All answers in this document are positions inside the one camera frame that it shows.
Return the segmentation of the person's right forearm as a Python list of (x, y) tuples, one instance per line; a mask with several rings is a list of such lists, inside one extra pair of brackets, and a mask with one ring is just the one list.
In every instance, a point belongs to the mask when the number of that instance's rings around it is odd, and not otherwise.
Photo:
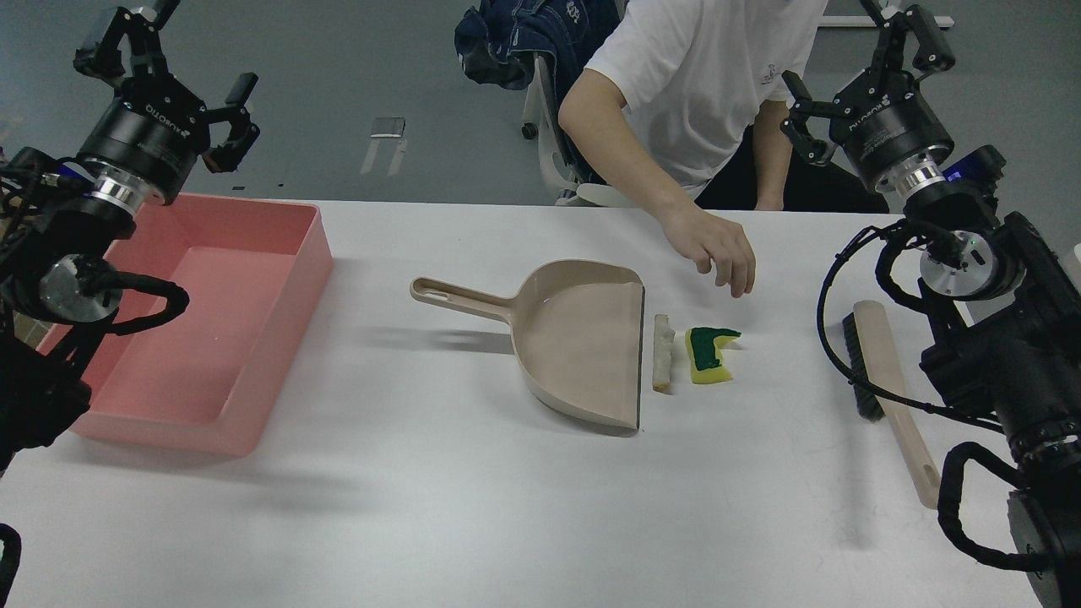
[(604, 74), (585, 69), (570, 88), (557, 123), (606, 184), (660, 224), (695, 219), (703, 209), (668, 176), (633, 134), (626, 100)]

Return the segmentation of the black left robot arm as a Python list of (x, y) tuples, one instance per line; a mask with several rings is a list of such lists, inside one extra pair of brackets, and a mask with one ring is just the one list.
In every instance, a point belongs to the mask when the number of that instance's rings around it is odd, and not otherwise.
[(172, 322), (187, 292), (106, 261), (143, 204), (173, 204), (193, 166), (238, 169), (258, 141), (246, 110), (258, 83), (240, 74), (211, 108), (166, 65), (160, 32), (175, 1), (105, 11), (74, 69), (112, 100), (77, 154), (22, 149), (3, 163), (3, 467), (52, 445), (89, 411), (85, 370), (109, 335)]

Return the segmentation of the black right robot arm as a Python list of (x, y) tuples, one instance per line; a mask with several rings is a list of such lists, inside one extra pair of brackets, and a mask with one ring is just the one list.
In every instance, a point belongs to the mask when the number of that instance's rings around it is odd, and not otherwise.
[[(956, 62), (935, 17), (916, 4), (862, 8), (877, 45), (833, 100), (783, 76), (795, 107), (780, 131), (796, 154), (826, 166), (842, 149), (865, 188), (904, 201), (902, 220), (857, 232), (835, 257), (816, 303), (823, 351), (862, 417), (888, 412), (943, 534), (974, 561), (1026, 574), (1044, 607), (1077, 607), (1078, 288), (1030, 220), (997, 216), (996, 147), (946, 166), (953, 138), (920, 90)], [(940, 405), (889, 388), (888, 367), (872, 361), (888, 329), (867, 314), (843, 323), (848, 362), (826, 335), (835, 277), (876, 239), (877, 285), (926, 317), (933, 344), (920, 366)]]

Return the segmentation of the person's right hand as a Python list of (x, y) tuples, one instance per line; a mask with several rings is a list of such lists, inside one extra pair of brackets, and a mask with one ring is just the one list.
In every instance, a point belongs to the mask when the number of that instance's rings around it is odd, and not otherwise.
[(657, 215), (660, 230), (681, 257), (700, 274), (713, 274), (717, 287), (728, 287), (740, 299), (755, 289), (757, 259), (740, 223), (696, 207), (677, 204)]

